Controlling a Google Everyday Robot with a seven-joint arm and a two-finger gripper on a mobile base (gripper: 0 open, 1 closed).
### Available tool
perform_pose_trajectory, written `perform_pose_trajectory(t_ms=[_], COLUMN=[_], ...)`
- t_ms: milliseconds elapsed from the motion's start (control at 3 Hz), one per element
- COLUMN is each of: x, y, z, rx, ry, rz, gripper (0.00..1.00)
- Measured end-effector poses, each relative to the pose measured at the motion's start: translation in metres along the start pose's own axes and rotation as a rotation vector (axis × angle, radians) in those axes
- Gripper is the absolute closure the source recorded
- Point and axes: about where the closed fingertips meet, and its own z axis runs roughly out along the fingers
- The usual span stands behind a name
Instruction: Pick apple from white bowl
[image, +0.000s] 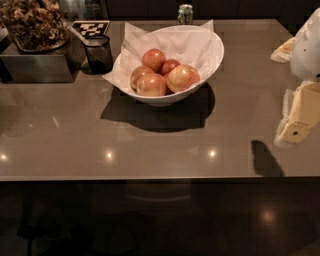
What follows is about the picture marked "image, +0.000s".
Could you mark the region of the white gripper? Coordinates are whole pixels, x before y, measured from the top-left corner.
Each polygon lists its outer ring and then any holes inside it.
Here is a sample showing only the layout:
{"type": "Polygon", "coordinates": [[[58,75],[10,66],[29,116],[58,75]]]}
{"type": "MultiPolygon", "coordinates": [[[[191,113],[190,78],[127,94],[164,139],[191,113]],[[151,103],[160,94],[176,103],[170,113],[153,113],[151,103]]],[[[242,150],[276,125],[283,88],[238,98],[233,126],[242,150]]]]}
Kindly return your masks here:
{"type": "Polygon", "coordinates": [[[320,8],[316,9],[294,38],[271,54],[278,63],[290,61],[291,72],[303,81],[283,97],[282,119],[274,143],[287,148],[301,143],[320,122],[320,8]]]}

